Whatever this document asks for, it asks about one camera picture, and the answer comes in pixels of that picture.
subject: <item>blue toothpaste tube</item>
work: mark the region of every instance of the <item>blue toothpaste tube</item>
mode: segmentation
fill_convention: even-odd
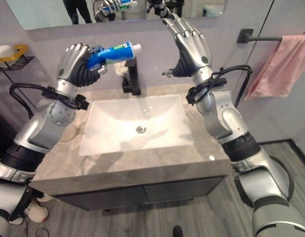
[[[136,7],[138,5],[138,3],[134,0],[121,0],[121,8],[120,11],[125,11],[128,9],[132,9],[133,7]],[[105,14],[109,14],[110,13],[110,8],[108,6],[102,6],[101,10],[103,12],[105,12]]]
[[[98,69],[103,62],[110,64],[135,58],[136,54],[139,53],[141,49],[140,44],[132,45],[131,42],[103,49],[90,56],[87,68],[92,71]]]

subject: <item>toothpaste tube cap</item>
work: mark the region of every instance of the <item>toothpaste tube cap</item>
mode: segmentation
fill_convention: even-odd
[[[142,51],[142,47],[140,44],[133,45],[133,54],[137,55]]]

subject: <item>sink drain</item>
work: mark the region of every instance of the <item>sink drain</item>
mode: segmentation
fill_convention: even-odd
[[[138,126],[136,128],[136,132],[139,133],[139,134],[142,134],[142,133],[146,132],[146,128],[142,127],[142,126]]]

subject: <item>mirror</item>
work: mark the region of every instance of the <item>mirror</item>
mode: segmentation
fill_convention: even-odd
[[[160,19],[153,3],[183,17],[218,17],[225,0],[6,0],[25,30],[125,20]]]

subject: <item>shoe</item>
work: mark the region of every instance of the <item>shoe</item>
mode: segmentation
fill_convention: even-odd
[[[173,228],[173,237],[183,237],[183,232],[180,226],[175,226]]]
[[[48,218],[47,208],[38,205],[36,201],[32,201],[24,213],[28,215],[31,221],[36,223],[42,223]]]

